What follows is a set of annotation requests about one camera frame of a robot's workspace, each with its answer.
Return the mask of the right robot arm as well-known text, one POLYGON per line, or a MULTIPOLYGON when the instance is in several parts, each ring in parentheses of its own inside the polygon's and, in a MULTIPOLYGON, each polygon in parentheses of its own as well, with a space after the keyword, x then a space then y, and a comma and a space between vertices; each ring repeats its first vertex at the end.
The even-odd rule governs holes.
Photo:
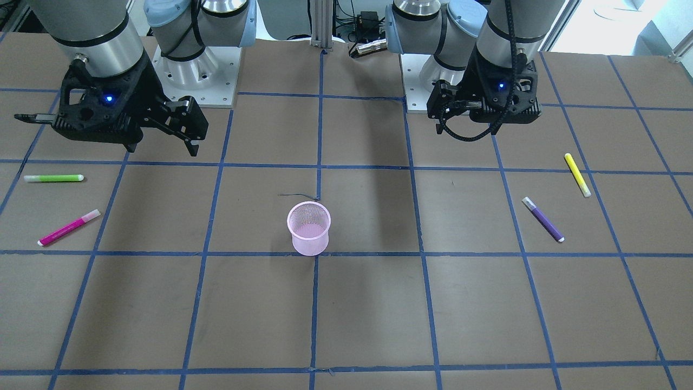
POLYGON ((257 39, 255 1, 146 1, 159 58, 147 54, 119 1, 30 1, 70 59, 55 114, 15 114, 68 140, 121 144, 134 152, 144 128, 198 155, 210 125, 202 111, 230 106, 238 74, 227 54, 257 39))

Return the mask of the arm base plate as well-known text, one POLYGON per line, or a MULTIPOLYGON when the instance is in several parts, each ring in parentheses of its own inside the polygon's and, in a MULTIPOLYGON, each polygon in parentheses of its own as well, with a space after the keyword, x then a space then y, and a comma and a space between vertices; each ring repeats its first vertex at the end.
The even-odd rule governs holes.
POLYGON ((157 47, 152 60, 169 99, 193 96, 202 108, 231 109, 242 53, 243 49, 238 47, 206 47, 199 57, 176 62, 162 57, 157 47))
POLYGON ((427 102, 436 81, 444 80, 455 86, 465 74, 465 70, 451 70, 441 66, 433 55, 401 54, 400 60, 409 114, 426 115, 427 102))

